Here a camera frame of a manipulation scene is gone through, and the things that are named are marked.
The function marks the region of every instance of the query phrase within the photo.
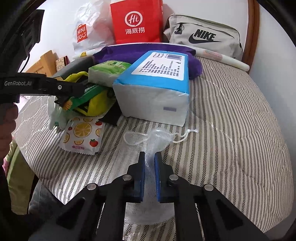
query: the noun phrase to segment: purple cloth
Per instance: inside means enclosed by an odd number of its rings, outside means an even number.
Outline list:
[[[193,80],[202,74],[202,64],[196,59],[195,50],[186,46],[168,44],[126,44],[104,47],[100,52],[94,54],[97,64],[108,60],[123,61],[133,64],[143,54],[150,50],[162,50],[188,55],[189,79]]]

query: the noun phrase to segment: striped mattress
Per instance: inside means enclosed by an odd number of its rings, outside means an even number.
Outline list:
[[[138,151],[121,155],[126,131],[165,128],[184,134],[163,159],[191,184],[211,183],[260,230],[287,217],[293,202],[289,152],[279,124],[257,85],[235,67],[198,58],[202,76],[190,82],[190,107],[183,127],[132,117],[106,124],[99,153],[88,156],[58,147],[60,129],[47,129],[47,97],[33,97],[17,119],[15,139],[36,175],[64,204],[88,183],[103,185],[126,173]],[[125,223],[123,240],[175,240],[174,217],[155,225]]]

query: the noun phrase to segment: fruit patterned packet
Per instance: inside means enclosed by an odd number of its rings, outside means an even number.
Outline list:
[[[59,146],[71,152],[95,155],[100,150],[105,123],[97,117],[78,116],[71,119]]]

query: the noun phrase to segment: tissue pack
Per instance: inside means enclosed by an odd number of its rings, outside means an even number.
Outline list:
[[[188,55],[148,51],[113,83],[124,116],[183,126],[189,104]]]

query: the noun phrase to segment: screw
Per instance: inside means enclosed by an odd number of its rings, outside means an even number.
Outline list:
[[[90,190],[90,191],[91,191],[91,190],[95,190],[95,189],[96,189],[96,184],[94,184],[94,183],[90,183],[90,184],[88,184],[88,185],[87,185],[87,189]]]
[[[129,181],[131,179],[131,175],[125,174],[125,175],[122,176],[122,179],[125,180],[125,181]]]
[[[211,191],[214,190],[214,187],[213,187],[211,184],[206,184],[206,185],[204,186],[204,188],[205,188],[205,190],[207,190],[207,191],[209,191],[209,192],[211,192]]]
[[[179,177],[177,175],[175,175],[175,174],[170,175],[170,180],[176,181],[178,179],[179,179]]]

